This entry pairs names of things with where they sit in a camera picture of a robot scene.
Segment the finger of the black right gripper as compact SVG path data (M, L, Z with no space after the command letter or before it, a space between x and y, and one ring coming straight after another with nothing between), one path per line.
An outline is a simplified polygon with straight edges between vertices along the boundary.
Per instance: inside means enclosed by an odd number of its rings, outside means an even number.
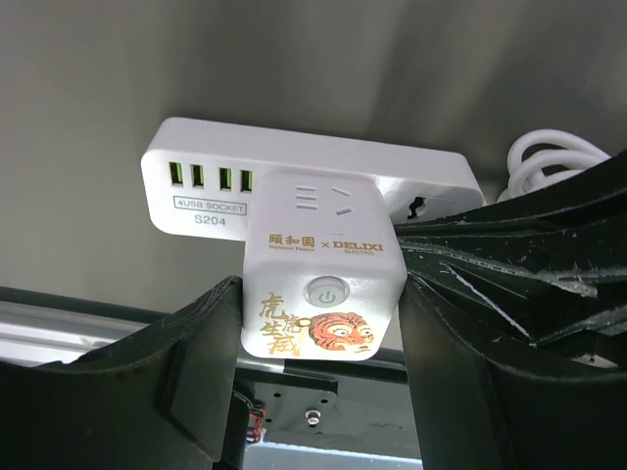
M626 157L396 235L410 275L532 347L626 363Z

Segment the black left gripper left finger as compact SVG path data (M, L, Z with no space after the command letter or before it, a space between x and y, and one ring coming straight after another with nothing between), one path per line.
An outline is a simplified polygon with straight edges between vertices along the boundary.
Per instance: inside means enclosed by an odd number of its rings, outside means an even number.
M1 365L5 469L238 469L242 281L71 362Z

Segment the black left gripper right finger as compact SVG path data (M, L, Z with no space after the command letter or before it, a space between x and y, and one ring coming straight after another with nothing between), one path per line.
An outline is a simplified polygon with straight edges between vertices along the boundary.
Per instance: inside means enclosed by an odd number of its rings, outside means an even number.
M625 372L499 333L419 278L400 324L425 468L625 468Z

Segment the white tiger cube plug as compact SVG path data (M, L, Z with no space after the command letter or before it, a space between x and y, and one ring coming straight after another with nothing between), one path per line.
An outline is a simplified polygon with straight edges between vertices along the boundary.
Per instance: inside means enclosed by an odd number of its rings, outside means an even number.
M373 357L408 272L380 191L360 177L278 172L253 191L241 343L255 357Z

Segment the white power strip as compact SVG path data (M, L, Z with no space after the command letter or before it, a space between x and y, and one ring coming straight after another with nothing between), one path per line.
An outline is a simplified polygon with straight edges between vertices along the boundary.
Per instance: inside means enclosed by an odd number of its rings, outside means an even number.
M368 178L395 224L485 203L467 159L458 153L187 117L161 124L141 171L158 229L218 240L244 240L253 190L276 172Z

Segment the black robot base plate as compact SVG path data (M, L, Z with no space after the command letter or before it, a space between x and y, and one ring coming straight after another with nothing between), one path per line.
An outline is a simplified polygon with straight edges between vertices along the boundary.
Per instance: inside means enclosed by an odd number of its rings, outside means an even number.
M268 370L240 366L235 379L261 406L257 445L421 459L407 372L399 364L289 361Z

